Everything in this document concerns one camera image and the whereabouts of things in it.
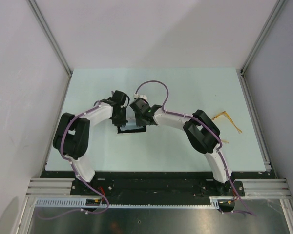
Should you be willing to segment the blue cleaning cloth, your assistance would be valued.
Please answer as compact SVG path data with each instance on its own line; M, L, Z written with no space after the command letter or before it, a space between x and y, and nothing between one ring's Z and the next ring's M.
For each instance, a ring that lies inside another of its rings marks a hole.
M136 125L136 122L128 122L126 125L120 127L121 131L136 130L139 126Z

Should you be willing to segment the white geometric glasses case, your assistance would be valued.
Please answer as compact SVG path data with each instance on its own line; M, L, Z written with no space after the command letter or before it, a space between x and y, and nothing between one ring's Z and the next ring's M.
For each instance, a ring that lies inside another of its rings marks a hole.
M138 126L134 118L129 119L125 125L117 127L118 134L144 133L144 132L146 132L146 127Z

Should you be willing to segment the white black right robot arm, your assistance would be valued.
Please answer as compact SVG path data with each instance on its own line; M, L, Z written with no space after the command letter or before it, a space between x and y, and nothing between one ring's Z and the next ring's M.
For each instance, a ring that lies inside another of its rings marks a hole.
M184 131L191 146L206 157L213 179L217 181L217 193L228 195L233 190L230 181L232 171L221 151L223 143L220 130L204 111L197 110L192 115L165 111L160 105L151 107L141 97L135 98L130 107L135 113L138 126L168 126Z

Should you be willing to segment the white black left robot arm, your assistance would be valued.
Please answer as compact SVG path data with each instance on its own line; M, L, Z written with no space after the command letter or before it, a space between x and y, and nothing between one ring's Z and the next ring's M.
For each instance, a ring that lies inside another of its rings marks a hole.
M90 128L108 119L118 128L126 126L129 101L127 94L116 90L111 97L96 101L89 110L78 115L64 113L60 118L53 147L70 163L76 178L82 181L81 189L88 195L98 189L98 182L93 180L95 170L87 156Z

